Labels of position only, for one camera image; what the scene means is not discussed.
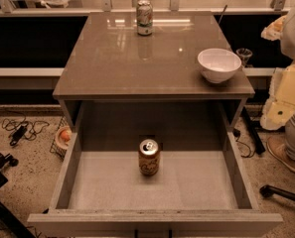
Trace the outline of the open grey top drawer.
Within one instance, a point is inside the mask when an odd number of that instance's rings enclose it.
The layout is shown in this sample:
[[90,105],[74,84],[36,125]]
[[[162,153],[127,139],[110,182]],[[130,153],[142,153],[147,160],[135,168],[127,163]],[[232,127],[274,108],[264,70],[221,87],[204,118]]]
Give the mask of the open grey top drawer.
[[196,101],[84,103],[49,211],[28,220],[55,237],[189,238],[260,237],[282,218],[259,210],[221,104]]

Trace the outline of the yellow foam padded box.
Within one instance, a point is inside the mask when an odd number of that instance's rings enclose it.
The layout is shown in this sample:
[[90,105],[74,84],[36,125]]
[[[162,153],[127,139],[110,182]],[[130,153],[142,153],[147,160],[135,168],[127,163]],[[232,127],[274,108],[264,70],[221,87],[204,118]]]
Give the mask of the yellow foam padded box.
[[277,130],[295,114],[295,62],[285,69],[276,68],[269,86],[260,119],[266,130]]

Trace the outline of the green white soda can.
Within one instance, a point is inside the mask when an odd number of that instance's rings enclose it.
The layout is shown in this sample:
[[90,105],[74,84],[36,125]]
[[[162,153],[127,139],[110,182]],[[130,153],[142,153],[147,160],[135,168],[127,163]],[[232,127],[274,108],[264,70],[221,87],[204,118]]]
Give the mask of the green white soda can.
[[153,31],[153,8],[149,0],[139,0],[136,7],[137,33],[148,36]]

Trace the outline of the white ceramic bowl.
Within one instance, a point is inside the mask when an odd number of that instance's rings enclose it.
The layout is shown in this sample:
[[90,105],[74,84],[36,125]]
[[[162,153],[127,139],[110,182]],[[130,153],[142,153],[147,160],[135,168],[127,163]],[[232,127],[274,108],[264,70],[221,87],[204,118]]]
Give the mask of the white ceramic bowl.
[[240,58],[225,49],[206,49],[198,54],[201,75],[211,83],[231,79],[241,68]]

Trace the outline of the black bar on floor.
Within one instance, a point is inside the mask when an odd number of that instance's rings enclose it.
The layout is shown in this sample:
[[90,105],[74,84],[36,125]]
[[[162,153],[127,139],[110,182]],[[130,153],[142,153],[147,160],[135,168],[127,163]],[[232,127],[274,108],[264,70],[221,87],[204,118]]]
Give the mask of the black bar on floor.
[[246,125],[246,128],[249,132],[249,135],[253,140],[256,154],[257,155],[263,154],[265,152],[264,145],[263,145],[260,137],[258,136],[258,133],[255,130],[255,125],[254,125],[253,121],[250,119],[250,116],[249,116],[245,107],[242,108],[241,116],[242,116],[243,121]]

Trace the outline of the black chair leg with caster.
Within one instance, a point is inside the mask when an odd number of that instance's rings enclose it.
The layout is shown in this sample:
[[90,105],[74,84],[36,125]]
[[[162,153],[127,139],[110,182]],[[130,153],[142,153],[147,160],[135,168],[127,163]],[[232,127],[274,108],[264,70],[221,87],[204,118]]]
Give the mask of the black chair leg with caster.
[[295,201],[295,193],[289,192],[287,190],[272,186],[272,185],[264,185],[259,189],[260,194],[263,197],[270,197],[274,194],[282,196],[284,198],[290,199],[292,201]]

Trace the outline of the black office chair base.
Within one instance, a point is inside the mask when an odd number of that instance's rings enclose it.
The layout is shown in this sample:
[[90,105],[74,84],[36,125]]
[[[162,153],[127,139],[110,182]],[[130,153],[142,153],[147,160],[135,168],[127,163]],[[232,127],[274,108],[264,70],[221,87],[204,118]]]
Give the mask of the black office chair base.
[[[7,183],[7,178],[1,173],[1,169],[9,164],[16,167],[19,161],[12,155],[4,156],[0,153],[0,188]],[[0,201],[0,220],[17,238],[35,238],[35,236],[25,227],[21,221]]]

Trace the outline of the grey cabinet counter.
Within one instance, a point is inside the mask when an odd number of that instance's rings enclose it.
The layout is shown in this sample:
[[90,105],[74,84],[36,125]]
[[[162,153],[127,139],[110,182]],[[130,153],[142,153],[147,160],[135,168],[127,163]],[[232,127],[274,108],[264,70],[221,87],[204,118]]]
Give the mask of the grey cabinet counter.
[[226,99],[235,123],[254,90],[242,71],[223,84],[201,75],[198,54],[229,44],[210,12],[156,12],[153,34],[137,34],[133,12],[91,13],[57,83],[71,126],[86,100]]

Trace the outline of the small clear glass cup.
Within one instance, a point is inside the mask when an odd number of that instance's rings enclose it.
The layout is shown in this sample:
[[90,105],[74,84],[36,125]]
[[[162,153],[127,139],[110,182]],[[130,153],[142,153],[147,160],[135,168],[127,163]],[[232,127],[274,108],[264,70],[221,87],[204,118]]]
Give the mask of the small clear glass cup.
[[236,54],[241,59],[242,66],[246,66],[247,62],[252,57],[252,51],[246,48],[237,49]]

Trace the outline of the orange soda can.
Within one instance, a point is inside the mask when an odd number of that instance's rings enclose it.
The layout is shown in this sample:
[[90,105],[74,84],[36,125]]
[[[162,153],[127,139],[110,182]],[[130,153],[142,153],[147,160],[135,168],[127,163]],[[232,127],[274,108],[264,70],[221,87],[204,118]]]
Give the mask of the orange soda can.
[[153,139],[145,139],[139,145],[138,163],[140,172],[145,176],[153,176],[159,170],[160,150]]

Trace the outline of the person leg with brown shoe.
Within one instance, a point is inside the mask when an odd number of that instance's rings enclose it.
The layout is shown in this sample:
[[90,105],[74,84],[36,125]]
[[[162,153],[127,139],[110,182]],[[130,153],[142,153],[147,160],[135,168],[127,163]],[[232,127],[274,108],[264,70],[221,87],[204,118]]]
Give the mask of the person leg with brown shoe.
[[267,150],[288,170],[295,173],[295,114],[286,123],[284,136],[268,138]]

